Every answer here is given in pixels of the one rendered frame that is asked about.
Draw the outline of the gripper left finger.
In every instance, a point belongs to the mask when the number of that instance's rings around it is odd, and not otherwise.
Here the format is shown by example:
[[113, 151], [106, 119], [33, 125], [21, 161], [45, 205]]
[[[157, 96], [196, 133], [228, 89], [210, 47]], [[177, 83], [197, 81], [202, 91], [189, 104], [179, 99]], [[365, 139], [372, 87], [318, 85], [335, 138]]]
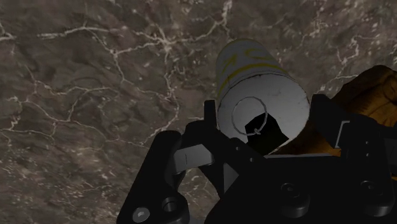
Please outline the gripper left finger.
[[198, 167], [220, 194], [233, 185], [228, 165], [239, 177], [256, 171], [265, 158], [216, 126], [213, 100], [204, 103], [204, 119], [190, 122], [184, 133], [159, 132], [137, 173], [116, 224], [197, 224], [178, 192], [186, 170]]

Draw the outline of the brown rounded object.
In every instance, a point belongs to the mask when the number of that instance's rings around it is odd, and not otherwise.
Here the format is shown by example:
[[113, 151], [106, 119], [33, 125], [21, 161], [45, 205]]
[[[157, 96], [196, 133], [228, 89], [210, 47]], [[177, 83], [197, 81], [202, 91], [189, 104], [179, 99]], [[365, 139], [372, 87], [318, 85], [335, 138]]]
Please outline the brown rounded object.
[[[397, 71], [383, 65], [373, 66], [343, 84], [330, 101], [348, 113], [365, 115], [381, 125], [392, 127], [397, 123]], [[273, 154], [328, 153], [339, 157], [341, 152], [341, 149], [333, 148], [308, 121], [298, 137]]]

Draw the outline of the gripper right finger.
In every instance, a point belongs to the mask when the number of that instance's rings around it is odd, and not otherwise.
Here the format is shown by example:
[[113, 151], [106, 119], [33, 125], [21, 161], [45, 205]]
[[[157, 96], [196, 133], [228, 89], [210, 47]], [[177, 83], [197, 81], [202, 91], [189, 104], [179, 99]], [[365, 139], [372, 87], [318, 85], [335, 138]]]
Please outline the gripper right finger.
[[397, 201], [397, 123], [387, 127], [347, 112], [324, 94], [312, 96], [309, 120], [341, 151], [337, 186], [343, 208], [372, 217], [389, 215]]

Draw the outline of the white can with yellow print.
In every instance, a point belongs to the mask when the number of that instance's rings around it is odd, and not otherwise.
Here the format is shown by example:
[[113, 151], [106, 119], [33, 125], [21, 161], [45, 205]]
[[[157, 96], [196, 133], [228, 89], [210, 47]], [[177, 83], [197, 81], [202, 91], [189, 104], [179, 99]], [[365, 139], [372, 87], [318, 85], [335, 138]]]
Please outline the white can with yellow print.
[[259, 42], [236, 39], [216, 60], [217, 122], [262, 155], [296, 138], [307, 124], [305, 90]]

